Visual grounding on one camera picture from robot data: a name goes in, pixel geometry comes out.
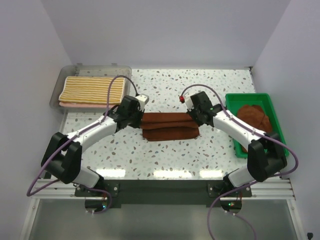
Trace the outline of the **brown microfibre towel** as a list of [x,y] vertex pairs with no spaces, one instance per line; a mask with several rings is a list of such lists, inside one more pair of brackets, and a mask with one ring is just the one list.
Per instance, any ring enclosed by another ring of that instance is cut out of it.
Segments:
[[199,126],[183,112],[145,113],[140,128],[150,142],[190,140],[200,135]]

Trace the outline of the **yellow white striped towel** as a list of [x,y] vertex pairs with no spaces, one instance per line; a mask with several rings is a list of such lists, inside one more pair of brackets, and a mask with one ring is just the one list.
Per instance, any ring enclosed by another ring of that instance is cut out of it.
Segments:
[[118,104],[121,102],[126,79],[111,77],[68,76],[58,100],[72,104]]

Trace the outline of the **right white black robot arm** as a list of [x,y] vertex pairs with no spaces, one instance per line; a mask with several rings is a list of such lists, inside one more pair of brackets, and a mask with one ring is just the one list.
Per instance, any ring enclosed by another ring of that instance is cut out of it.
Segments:
[[179,100],[187,107],[187,113],[198,126],[207,125],[227,133],[247,151],[246,166],[226,174],[215,188],[219,194],[235,196],[241,187],[264,182],[287,166],[283,144],[276,132],[259,130],[226,109],[222,104],[213,105],[204,91]]

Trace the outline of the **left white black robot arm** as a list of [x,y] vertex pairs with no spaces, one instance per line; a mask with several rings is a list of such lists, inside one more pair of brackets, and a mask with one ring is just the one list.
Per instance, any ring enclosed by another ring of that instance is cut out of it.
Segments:
[[68,134],[55,133],[43,156],[41,167],[64,184],[86,187],[92,196],[99,196],[105,189],[104,178],[82,166],[82,154],[101,139],[126,127],[138,129],[142,122],[149,97],[126,95],[120,105],[112,108],[93,123]]

